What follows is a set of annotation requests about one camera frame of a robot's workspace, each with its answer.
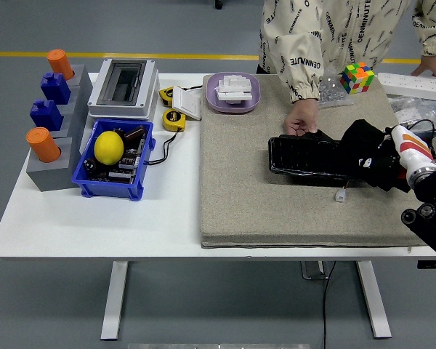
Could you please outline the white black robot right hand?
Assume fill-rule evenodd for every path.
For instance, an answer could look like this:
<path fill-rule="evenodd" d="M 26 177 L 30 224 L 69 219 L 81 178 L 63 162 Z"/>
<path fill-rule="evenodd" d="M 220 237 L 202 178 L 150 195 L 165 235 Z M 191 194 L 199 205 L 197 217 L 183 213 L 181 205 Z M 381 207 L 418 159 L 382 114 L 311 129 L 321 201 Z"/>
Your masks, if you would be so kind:
<path fill-rule="evenodd" d="M 367 173 L 413 177 L 436 172 L 428 145 L 403 126 L 381 131 L 369 127 L 355 146 L 354 164 Z"/>

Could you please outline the person's right hand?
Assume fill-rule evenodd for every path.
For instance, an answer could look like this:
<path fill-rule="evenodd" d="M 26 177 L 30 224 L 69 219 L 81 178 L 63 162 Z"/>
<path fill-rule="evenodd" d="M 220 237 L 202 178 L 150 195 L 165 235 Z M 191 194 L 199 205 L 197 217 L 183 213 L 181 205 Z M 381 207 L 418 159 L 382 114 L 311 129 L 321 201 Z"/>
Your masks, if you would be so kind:
<path fill-rule="evenodd" d="M 283 128 L 287 135 L 302 136 L 318 131 L 319 108 L 316 99 L 299 100 L 285 117 Z"/>

